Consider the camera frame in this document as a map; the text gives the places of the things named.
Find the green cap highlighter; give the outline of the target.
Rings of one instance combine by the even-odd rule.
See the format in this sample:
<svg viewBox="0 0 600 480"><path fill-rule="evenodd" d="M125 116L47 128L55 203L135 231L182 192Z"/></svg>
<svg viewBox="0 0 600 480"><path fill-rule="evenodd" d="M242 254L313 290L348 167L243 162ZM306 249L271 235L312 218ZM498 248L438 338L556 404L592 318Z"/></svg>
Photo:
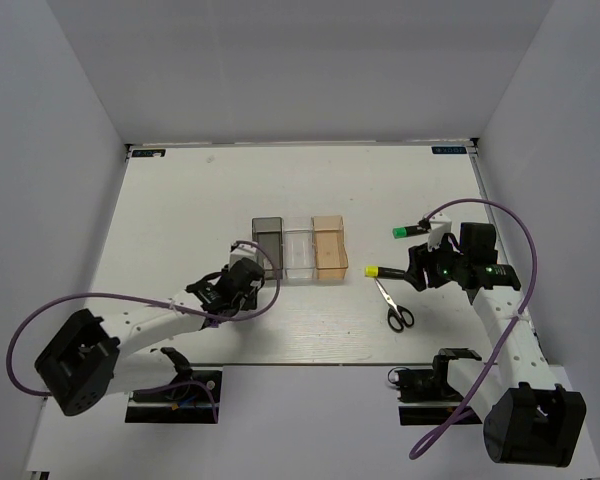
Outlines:
<svg viewBox="0 0 600 480"><path fill-rule="evenodd" d="M420 225L396 227L392 230L392 235L394 239L409 238L427 233L428 230L426 228L421 227Z"/></svg>

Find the yellow cap highlighter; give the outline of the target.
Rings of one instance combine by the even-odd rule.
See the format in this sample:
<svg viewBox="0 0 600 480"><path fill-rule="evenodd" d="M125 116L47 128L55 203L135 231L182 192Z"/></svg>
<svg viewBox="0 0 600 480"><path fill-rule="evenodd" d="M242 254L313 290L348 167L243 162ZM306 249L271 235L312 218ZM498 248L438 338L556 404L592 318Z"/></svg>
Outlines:
<svg viewBox="0 0 600 480"><path fill-rule="evenodd" d="M364 273L365 276L369 278L388 280L404 280L406 275L405 270L381 266L367 266Z"/></svg>

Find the black handled scissors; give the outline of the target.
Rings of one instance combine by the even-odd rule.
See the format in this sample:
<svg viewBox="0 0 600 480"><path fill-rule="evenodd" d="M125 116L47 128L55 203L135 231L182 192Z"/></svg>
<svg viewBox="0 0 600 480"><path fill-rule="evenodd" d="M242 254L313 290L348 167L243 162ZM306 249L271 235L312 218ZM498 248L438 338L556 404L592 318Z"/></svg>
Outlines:
<svg viewBox="0 0 600 480"><path fill-rule="evenodd" d="M396 303L379 279L375 279L375 284L387 304L386 319L389 328L395 333L401 333L405 329L412 328L415 324L415 317L412 312Z"/></svg>

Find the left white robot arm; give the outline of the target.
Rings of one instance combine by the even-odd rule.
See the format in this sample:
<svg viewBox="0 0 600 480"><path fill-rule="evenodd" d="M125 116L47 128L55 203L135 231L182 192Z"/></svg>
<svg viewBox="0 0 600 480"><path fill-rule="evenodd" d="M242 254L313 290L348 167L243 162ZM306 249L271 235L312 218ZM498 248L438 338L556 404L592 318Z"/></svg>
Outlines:
<svg viewBox="0 0 600 480"><path fill-rule="evenodd" d="M167 301L112 294L112 299L145 306L108 319L88 309L73 313L34 367L62 412L79 415L113 391L111 383L123 378L123 364L140 350L216 327L242 311L249 319L257 317L257 295L265 276L256 261L242 258Z"/></svg>

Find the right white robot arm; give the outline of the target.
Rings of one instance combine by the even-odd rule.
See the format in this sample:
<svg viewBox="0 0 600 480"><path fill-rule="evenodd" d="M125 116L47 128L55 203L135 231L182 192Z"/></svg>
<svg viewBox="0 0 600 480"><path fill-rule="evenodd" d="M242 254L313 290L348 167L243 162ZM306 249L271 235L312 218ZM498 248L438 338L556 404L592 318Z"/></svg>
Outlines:
<svg viewBox="0 0 600 480"><path fill-rule="evenodd" d="M581 393L559 383L541 352L524 311L530 288L512 266L498 263L491 224L464 223L454 237L447 222L432 226L426 243L409 250L405 279L415 290L457 284L480 318L492 345L487 360L468 348L442 349L431 384L460 404L409 453L421 457L446 430L475 414L486 452L495 463L567 467L584 425Z"/></svg>

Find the grey translucent container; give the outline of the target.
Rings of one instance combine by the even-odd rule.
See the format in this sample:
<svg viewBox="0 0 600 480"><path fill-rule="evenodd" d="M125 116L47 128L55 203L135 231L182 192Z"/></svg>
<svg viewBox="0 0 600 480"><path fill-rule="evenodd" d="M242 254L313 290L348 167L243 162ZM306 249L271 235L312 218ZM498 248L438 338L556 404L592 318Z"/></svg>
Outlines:
<svg viewBox="0 0 600 480"><path fill-rule="evenodd" d="M265 271L266 280L284 277L283 219L281 217L256 217L252 219L252 240L267 253L266 258L257 252L257 261Z"/></svg>

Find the clear plastic container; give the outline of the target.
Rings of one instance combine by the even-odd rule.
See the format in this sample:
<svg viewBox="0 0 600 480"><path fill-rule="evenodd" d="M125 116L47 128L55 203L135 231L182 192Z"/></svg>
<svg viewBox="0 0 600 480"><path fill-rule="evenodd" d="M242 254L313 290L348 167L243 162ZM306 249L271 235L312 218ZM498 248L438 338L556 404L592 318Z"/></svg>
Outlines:
<svg viewBox="0 0 600 480"><path fill-rule="evenodd" d="M309 217L286 217L283 222L285 276L289 283L313 279L315 258L313 229Z"/></svg>

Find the orange translucent container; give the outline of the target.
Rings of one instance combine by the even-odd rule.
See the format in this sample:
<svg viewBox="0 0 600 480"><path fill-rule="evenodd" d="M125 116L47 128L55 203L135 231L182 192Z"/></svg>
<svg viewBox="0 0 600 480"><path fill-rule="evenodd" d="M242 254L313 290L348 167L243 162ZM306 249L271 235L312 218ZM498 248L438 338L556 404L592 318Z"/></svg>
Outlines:
<svg viewBox="0 0 600 480"><path fill-rule="evenodd" d="M345 248L345 228L341 215L312 218L316 278L341 282L349 266Z"/></svg>

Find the right corner label sticker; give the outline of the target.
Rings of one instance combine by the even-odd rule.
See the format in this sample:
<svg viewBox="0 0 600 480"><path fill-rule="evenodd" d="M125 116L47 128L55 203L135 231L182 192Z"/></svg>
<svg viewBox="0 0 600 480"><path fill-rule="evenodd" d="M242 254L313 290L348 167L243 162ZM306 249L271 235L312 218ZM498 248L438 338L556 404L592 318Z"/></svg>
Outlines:
<svg viewBox="0 0 600 480"><path fill-rule="evenodd" d="M432 146L432 153L434 155L466 155L467 149L464 146Z"/></svg>

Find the corner label sticker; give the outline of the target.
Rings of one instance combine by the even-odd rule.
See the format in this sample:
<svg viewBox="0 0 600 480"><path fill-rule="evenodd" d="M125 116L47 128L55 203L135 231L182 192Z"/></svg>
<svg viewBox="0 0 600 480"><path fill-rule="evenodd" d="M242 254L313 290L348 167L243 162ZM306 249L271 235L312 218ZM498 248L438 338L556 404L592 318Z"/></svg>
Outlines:
<svg viewBox="0 0 600 480"><path fill-rule="evenodd" d="M432 146L432 153L434 155L466 155L467 149L464 146Z"/></svg>
<svg viewBox="0 0 600 480"><path fill-rule="evenodd" d="M165 149L134 149L132 158L161 158L166 155Z"/></svg>

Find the left corner label sticker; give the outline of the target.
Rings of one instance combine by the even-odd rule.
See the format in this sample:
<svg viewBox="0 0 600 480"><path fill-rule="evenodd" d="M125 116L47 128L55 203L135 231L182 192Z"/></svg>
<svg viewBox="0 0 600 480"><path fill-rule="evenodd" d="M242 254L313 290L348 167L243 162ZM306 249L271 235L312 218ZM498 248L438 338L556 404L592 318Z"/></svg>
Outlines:
<svg viewBox="0 0 600 480"><path fill-rule="evenodd" d="M166 155L165 149L134 149L132 158L161 158Z"/></svg>

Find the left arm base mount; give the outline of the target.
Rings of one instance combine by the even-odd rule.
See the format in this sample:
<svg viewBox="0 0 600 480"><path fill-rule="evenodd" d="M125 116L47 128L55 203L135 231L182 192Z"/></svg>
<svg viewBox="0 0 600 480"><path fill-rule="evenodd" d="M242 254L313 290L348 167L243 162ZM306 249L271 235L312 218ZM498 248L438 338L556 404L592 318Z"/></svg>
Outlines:
<svg viewBox="0 0 600 480"><path fill-rule="evenodd" d="M173 347L162 347L173 375L169 389L156 392L132 392L125 422L128 424L217 424L220 413L223 371L194 368Z"/></svg>

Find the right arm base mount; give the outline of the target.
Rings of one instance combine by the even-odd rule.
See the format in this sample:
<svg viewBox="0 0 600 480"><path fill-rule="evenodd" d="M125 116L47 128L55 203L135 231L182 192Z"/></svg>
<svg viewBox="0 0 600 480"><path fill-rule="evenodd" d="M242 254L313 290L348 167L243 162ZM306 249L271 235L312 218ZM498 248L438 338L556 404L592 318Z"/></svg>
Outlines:
<svg viewBox="0 0 600 480"><path fill-rule="evenodd" d="M395 367L388 372L388 384L398 392L401 426L440 426L451 416L463 396L448 384L448 367L463 359L482 360L467 348L443 348L428 367Z"/></svg>

